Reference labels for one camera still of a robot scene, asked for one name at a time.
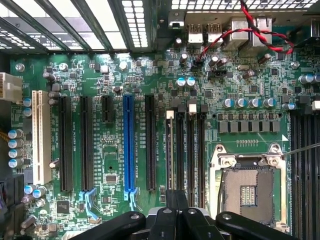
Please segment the black RAM slot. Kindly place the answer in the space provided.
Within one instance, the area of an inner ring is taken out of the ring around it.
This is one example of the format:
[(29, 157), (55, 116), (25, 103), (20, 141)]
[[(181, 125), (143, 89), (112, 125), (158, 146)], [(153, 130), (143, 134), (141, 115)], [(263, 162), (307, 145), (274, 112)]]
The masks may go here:
[[(309, 115), (305, 114), (305, 107), (300, 111), (300, 128), (301, 128), (301, 147), (309, 145)], [(310, 240), (312, 233), (310, 233), (309, 223), (309, 151), (303, 150), (301, 152), (301, 189), (302, 189), (302, 239)]]
[[(290, 112), (290, 150), (296, 150), (297, 147), (297, 116), (296, 111)], [(297, 154), (292, 153), (290, 156), (291, 164), (291, 202), (292, 202), (292, 235), (296, 238), (300, 237), (300, 224), (299, 224), (299, 181), (297, 177), (299, 174), (298, 170), (298, 161)]]
[(205, 208), (206, 203), (206, 157), (205, 157), (205, 120), (207, 119), (208, 106), (200, 105), (197, 115), (197, 175), (198, 175), (198, 207)]
[(320, 114), (312, 115), (311, 140), (318, 144), (311, 150), (312, 240), (320, 240)]
[(195, 119), (197, 105), (190, 103), (186, 118), (187, 143), (187, 200), (190, 207), (195, 206)]
[(171, 190), (171, 170), (170, 170), (170, 139), (169, 139), (169, 135), (170, 135), (170, 117), (173, 118), (174, 120), (174, 111), (173, 110), (167, 110), (166, 111), (166, 126), (165, 126), (165, 139), (166, 139), (166, 179), (167, 179), (167, 189)]
[(176, 112), (176, 188), (184, 189), (184, 119), (185, 105), (179, 104)]

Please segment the thin metal locking lever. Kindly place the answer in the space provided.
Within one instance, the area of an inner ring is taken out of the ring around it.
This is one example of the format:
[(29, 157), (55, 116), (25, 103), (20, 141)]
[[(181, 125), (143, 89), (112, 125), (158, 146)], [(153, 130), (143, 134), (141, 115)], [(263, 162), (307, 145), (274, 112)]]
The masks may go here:
[(317, 147), (320, 147), (320, 142), (315, 143), (315, 144), (311, 144), (311, 145), (308, 145), (308, 146), (305, 146), (305, 147), (301, 147), (301, 148), (298, 148), (298, 149), (295, 149), (295, 150), (291, 150), (289, 152), (285, 152), (285, 153), (282, 154), (282, 156), (283, 157), (290, 156), (290, 155), (293, 155), (293, 154), (296, 154), (296, 153), (299, 153), (299, 152), (303, 152), (303, 151), (307, 151), (307, 150), (310, 150), (310, 149), (313, 149), (313, 148), (317, 148)]
[(223, 204), (223, 189), (224, 189), (224, 171), (221, 172), (220, 184), (217, 195), (217, 214), (221, 212)]

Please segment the CPU socket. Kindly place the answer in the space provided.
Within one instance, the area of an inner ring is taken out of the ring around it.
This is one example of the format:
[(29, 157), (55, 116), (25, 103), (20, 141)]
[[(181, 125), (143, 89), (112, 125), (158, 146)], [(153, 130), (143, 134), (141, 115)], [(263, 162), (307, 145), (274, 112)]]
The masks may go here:
[(277, 143), (267, 152), (228, 153), (217, 144), (209, 164), (208, 211), (217, 214), (221, 172), (221, 212), (232, 212), (281, 232), (288, 232), (287, 162)]

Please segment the long black expansion slot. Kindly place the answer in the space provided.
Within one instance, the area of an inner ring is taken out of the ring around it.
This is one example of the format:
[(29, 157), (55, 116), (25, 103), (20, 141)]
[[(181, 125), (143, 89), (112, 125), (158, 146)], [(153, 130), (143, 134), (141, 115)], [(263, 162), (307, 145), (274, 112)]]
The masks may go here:
[(62, 96), (58, 100), (58, 141), (60, 191), (73, 189), (73, 124), (71, 98)]
[(85, 202), (87, 217), (96, 221), (98, 216), (92, 212), (94, 188), (94, 148), (93, 148), (93, 110), (92, 98), (81, 96), (80, 104), (80, 150), (81, 150), (81, 192), (80, 199)]
[(155, 97), (145, 96), (146, 188), (156, 189), (156, 110)]

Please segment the blue expansion slot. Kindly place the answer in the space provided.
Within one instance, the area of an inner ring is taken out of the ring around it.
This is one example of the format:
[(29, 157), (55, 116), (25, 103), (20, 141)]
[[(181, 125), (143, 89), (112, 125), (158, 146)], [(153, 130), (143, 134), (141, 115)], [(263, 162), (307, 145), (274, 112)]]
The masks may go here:
[(135, 194), (135, 99), (123, 96), (123, 157), (124, 157), (124, 200), (133, 211), (136, 208)]

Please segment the short black expansion slot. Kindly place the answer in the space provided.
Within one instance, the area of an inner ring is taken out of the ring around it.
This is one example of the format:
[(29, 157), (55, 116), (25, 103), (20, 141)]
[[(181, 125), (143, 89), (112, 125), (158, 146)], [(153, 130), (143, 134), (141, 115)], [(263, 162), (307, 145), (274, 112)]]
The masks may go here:
[(112, 124), (114, 120), (114, 102), (110, 95), (101, 97), (101, 115), (102, 121), (107, 124)]

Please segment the green motherboard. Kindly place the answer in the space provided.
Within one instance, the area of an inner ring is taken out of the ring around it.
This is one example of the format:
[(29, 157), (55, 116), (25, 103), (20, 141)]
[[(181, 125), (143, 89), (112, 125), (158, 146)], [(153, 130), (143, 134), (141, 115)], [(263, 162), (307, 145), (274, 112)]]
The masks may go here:
[[(176, 113), (184, 104), (184, 191), (188, 201), (187, 114), (196, 104), (194, 121), (195, 206), (209, 213), (209, 170), (216, 145), (228, 153), (265, 153), (272, 143), (291, 151), (290, 112), (296, 111), (297, 149), (301, 147), (301, 110), (320, 114), (320, 47), (307, 45), (290, 55), (267, 52), (240, 57), (216, 49), (198, 59), (197, 50), (168, 49), (160, 54), (18, 55), (7, 74), (22, 78), (22, 103), (0, 100), (0, 240), (76, 240), (77, 235), (131, 212), (124, 199), (123, 97), (134, 97), (136, 208), (146, 217), (166, 207), (166, 111), (174, 111), (174, 189), (177, 189)], [(51, 107), (52, 180), (33, 184), (32, 91), (48, 93)], [(101, 97), (113, 98), (113, 123), (102, 121)], [(145, 96), (153, 95), (156, 116), (156, 189), (147, 190)], [(87, 217), (81, 193), (80, 97), (92, 98), (93, 176), (96, 194)], [(60, 188), (58, 102), (72, 106), (73, 189)], [(200, 105), (206, 104), (205, 208), (198, 204), (198, 130)], [(291, 155), (287, 170), (287, 225), (292, 233)]]

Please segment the white PCI expansion slot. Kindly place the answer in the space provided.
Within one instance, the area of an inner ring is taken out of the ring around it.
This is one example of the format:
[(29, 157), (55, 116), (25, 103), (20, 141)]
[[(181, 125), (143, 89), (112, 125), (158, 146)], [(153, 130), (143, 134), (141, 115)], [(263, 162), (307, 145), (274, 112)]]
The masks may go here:
[(48, 93), (43, 90), (33, 90), (31, 100), (33, 184), (45, 185), (52, 180), (51, 106)]

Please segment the grey metal PC case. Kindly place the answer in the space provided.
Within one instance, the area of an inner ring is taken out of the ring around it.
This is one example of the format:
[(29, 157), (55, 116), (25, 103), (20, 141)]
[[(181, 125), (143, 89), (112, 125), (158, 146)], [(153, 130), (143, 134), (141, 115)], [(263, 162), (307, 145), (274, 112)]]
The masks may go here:
[(256, 56), (320, 38), (320, 0), (0, 0), (0, 53), (151, 53), (181, 44)]

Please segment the white power connector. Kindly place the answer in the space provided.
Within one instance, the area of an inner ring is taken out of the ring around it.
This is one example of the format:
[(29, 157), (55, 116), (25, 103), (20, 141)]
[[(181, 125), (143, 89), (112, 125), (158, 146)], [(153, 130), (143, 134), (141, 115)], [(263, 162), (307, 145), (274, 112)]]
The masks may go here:
[(23, 79), (0, 72), (0, 100), (21, 104), (23, 101)]

